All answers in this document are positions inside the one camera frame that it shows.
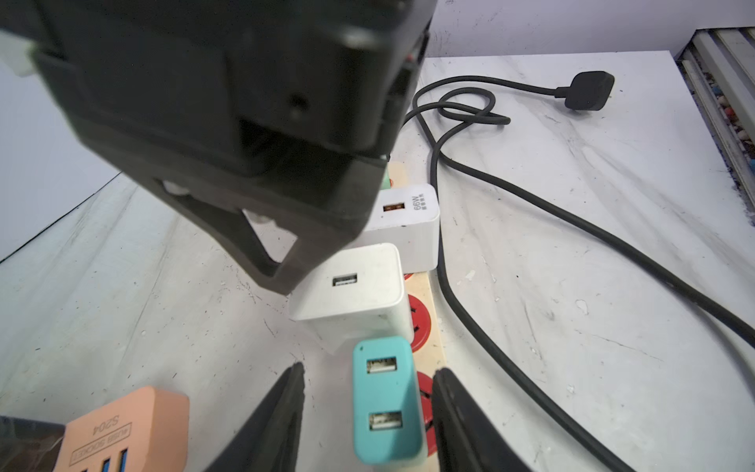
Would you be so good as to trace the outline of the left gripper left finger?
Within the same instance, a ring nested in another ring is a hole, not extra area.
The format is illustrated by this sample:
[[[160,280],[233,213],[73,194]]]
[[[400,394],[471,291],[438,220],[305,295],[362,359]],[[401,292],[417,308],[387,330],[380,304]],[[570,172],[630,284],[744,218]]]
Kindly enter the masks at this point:
[[[281,374],[210,471],[293,471],[296,468],[305,400],[304,365]]]

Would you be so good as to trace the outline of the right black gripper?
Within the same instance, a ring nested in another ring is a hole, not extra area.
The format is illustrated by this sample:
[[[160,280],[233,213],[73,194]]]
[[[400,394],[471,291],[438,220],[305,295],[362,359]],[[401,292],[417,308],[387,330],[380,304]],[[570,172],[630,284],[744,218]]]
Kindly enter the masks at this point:
[[[122,171],[257,285],[288,295],[366,226],[387,168],[369,157],[395,142],[435,10],[432,1],[5,1],[1,27],[33,41],[33,63],[70,117],[163,148],[123,151]],[[295,151],[261,176],[240,174],[259,173],[270,147],[304,145],[361,157]],[[247,212],[295,235],[281,262]]]

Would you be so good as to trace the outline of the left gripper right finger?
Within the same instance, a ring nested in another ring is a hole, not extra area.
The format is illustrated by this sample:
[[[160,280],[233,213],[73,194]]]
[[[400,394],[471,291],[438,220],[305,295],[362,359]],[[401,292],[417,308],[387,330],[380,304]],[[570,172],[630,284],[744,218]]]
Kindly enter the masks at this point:
[[[440,470],[530,472],[448,368],[434,375],[432,407]]]

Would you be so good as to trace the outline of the teal USB charger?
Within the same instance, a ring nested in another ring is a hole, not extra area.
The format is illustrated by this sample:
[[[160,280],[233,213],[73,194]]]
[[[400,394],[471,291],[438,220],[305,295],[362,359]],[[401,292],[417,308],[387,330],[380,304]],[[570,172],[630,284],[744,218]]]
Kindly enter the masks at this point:
[[[352,352],[353,446],[359,460],[383,469],[427,458],[425,422],[410,342],[362,340]]]

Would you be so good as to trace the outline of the tall white USB charger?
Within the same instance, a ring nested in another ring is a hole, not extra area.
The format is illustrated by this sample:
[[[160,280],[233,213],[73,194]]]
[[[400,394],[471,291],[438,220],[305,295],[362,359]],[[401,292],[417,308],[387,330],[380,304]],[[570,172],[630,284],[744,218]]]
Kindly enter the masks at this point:
[[[391,243],[338,252],[289,297],[289,318],[329,352],[367,338],[414,338],[398,249]]]

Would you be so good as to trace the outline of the cream red power strip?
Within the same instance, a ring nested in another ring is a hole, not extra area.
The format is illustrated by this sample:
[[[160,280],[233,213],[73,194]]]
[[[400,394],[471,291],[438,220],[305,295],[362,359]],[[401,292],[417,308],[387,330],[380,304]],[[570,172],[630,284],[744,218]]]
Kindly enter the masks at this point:
[[[438,471],[436,454],[436,434],[433,421],[432,392],[433,375],[446,365],[446,354],[440,337],[440,324],[436,316],[435,299],[432,295],[431,277],[433,273],[413,273],[406,275],[405,287],[409,295],[414,340],[411,343],[414,363],[418,375],[420,399],[423,408],[428,458],[415,466],[401,468],[401,471]]]

